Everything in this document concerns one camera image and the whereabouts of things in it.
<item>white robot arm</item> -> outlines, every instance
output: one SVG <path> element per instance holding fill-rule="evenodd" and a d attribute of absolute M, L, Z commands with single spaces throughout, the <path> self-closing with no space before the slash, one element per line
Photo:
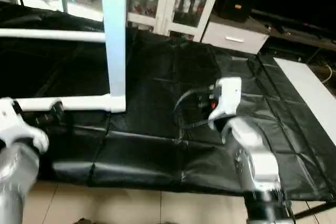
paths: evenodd
<path fill-rule="evenodd" d="M 21 224 L 24 200 L 36 181 L 39 155 L 49 146 L 48 136 L 28 125 L 20 107 L 0 99 L 0 223 Z"/>
<path fill-rule="evenodd" d="M 240 103 L 241 79 L 222 78 L 214 86 L 217 104 L 209 116 L 214 130 L 221 115 L 235 114 Z M 223 144 L 232 155 L 236 173 L 244 192 L 249 224 L 292 224 L 283 200 L 278 163 L 265 147 L 263 137 L 243 117 L 232 116 L 219 130 Z"/>

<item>black tarp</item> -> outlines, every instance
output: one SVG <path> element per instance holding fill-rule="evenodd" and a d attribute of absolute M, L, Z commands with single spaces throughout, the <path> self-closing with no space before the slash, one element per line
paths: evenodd
<path fill-rule="evenodd" d="M 102 31 L 103 24 L 60 12 L 0 4 L 1 28 Z M 290 199 L 332 200 L 336 147 L 272 55 L 254 56 L 127 29 L 127 111 L 67 112 L 45 128 L 50 148 L 40 178 L 87 186 L 240 194 L 233 161 L 202 120 L 190 88 L 224 76 L 243 79 L 238 114 L 261 128 Z M 0 38 L 0 97 L 109 92 L 104 44 Z"/>

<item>black cable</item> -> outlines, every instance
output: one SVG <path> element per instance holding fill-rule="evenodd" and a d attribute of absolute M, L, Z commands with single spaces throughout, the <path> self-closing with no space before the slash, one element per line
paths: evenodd
<path fill-rule="evenodd" d="M 181 95 L 181 97 L 178 99 L 178 101 L 175 104 L 175 107 L 173 109 L 173 113 L 175 113 L 176 109 L 180 106 L 181 102 L 183 102 L 187 97 L 193 95 L 193 94 L 197 94 L 197 93 L 208 93 L 210 92 L 210 87 L 203 87 L 203 88 L 196 88 L 196 89 L 189 89 L 188 91 L 186 91 L 183 95 Z M 217 119 L 223 119 L 223 118 L 229 118 L 232 117 L 233 115 L 231 114 L 224 114 L 221 115 L 213 120 L 217 120 Z M 184 130 L 188 130 L 188 129 L 193 129 L 196 127 L 200 127 L 203 126 L 205 124 L 207 124 L 209 122 L 209 119 L 205 119 L 205 120 L 201 120 L 198 122 L 194 122 L 194 123 L 190 123 L 190 124 L 182 124 L 182 125 L 178 125 L 181 129 Z"/>
<path fill-rule="evenodd" d="M 313 216 L 314 216 L 314 219 L 316 220 L 317 224 L 320 224 L 320 222 L 319 222 L 319 220 L 317 219 L 316 215 L 313 215 Z"/>
<path fill-rule="evenodd" d="M 215 121 L 215 120 L 218 120 L 218 119 L 224 119 L 224 118 L 232 118 L 233 116 L 244 116 L 244 115 L 224 114 L 224 115 L 221 115 L 221 116 L 219 116 L 217 118 L 212 119 L 211 121 Z M 195 122 L 195 123 L 190 123 L 190 124 L 186 124 L 186 125 L 180 125 L 180 128 L 182 128 L 184 130 L 190 130 L 190 129 L 193 129 L 193 128 L 200 127 L 200 126 L 203 126 L 205 124 L 208 124 L 209 121 L 210 121 L 209 119 L 205 119 L 205 120 L 201 120 L 201 121 L 198 121 L 198 122 Z"/>
<path fill-rule="evenodd" d="M 321 81 L 323 84 L 325 84 L 327 81 L 329 81 L 332 77 L 332 69 L 328 64 L 325 64 L 325 66 L 329 69 L 329 76 L 324 79 L 323 81 Z"/>
<path fill-rule="evenodd" d="M 206 92 L 209 92 L 209 87 L 189 89 L 187 92 L 181 95 L 181 97 L 178 99 L 173 109 L 173 113 L 175 113 L 176 109 L 180 106 L 180 103 L 183 102 L 183 100 L 186 99 L 187 97 L 191 96 L 192 94 L 206 93 Z"/>

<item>floor tile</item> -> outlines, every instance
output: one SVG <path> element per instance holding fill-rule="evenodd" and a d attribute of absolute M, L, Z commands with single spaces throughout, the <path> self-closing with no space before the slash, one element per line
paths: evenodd
<path fill-rule="evenodd" d="M 246 223 L 246 218 L 241 197 L 162 192 L 161 223 Z"/>
<path fill-rule="evenodd" d="M 80 218 L 103 224 L 156 224 L 160 192 L 59 185 L 44 224 L 72 224 Z"/>
<path fill-rule="evenodd" d="M 308 205 L 309 207 L 312 208 L 312 207 L 321 205 L 323 203 L 324 202 L 321 202 L 321 201 L 312 201 L 312 202 L 308 202 Z M 336 220 L 336 209 L 330 209 L 320 214 L 316 214 L 315 216 L 320 224 L 331 224 L 332 220 Z"/>
<path fill-rule="evenodd" d="M 307 209 L 308 209 L 308 206 L 305 201 L 292 201 L 292 210 L 294 214 L 305 211 Z M 303 219 L 297 220 L 296 223 L 297 224 L 317 224 L 313 216 L 305 217 Z"/>
<path fill-rule="evenodd" d="M 56 187 L 56 183 L 48 182 L 34 185 L 26 198 L 23 224 L 42 224 Z"/>

